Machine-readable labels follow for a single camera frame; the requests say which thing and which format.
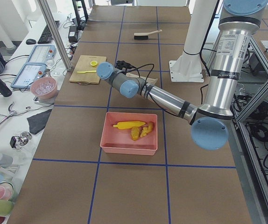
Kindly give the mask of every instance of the yellow ring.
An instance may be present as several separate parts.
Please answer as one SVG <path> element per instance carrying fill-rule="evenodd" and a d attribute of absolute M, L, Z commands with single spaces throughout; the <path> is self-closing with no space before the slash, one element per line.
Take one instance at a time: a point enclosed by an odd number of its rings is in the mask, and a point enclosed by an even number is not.
<path fill-rule="evenodd" d="M 97 61 L 91 61 L 90 65 L 91 65 L 92 67 L 95 67 L 95 66 L 98 65 L 98 62 L 97 62 Z"/>

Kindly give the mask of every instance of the yellow toy food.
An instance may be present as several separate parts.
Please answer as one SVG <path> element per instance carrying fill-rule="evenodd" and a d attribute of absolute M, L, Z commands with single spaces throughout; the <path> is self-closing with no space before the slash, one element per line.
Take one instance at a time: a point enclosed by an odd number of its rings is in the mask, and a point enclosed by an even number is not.
<path fill-rule="evenodd" d="M 132 120 L 132 121 L 121 121 L 118 122 L 116 125 L 113 125 L 113 127 L 117 127 L 118 129 L 130 129 L 132 127 L 140 127 L 142 125 L 145 125 L 146 123 L 139 120 Z"/>
<path fill-rule="evenodd" d="M 140 137 L 144 137 L 147 136 L 148 133 L 151 133 L 154 129 L 154 123 L 153 122 L 148 122 L 148 126 L 147 127 L 143 127 L 142 132 L 140 134 Z"/>
<path fill-rule="evenodd" d="M 141 127 L 132 127 L 131 129 L 132 140 L 136 141 L 139 139 L 140 130 L 141 130 Z"/>

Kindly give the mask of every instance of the yellow knife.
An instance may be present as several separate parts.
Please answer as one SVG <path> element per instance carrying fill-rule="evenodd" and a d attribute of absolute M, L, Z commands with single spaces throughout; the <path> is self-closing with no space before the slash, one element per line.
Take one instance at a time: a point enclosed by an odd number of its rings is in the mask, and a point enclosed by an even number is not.
<path fill-rule="evenodd" d="M 91 71 L 78 71 L 77 73 L 85 74 L 85 73 L 96 73 L 96 72 L 97 72 L 96 70 L 91 70 Z"/>

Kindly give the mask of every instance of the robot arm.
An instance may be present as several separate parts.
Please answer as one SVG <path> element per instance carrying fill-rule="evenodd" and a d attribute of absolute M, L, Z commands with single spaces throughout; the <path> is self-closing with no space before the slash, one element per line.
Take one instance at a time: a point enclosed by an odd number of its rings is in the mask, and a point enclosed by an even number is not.
<path fill-rule="evenodd" d="M 191 136 L 200 147 L 214 150 L 228 139 L 227 125 L 233 94 L 240 77 L 249 39 L 260 27 L 268 0 L 224 0 L 216 53 L 205 102 L 200 106 L 180 99 L 142 78 L 125 76 L 110 63 L 97 68 L 99 77 L 127 98 L 139 94 L 192 125 Z"/>

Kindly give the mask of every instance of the gray cup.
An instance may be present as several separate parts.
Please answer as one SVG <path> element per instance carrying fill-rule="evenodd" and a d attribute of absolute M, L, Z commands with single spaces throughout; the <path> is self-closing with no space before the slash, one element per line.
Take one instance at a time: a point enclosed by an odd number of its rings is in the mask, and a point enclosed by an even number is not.
<path fill-rule="evenodd" d="M 0 153 L 0 166 L 3 168 L 9 167 L 13 163 L 13 158 L 9 155 Z"/>

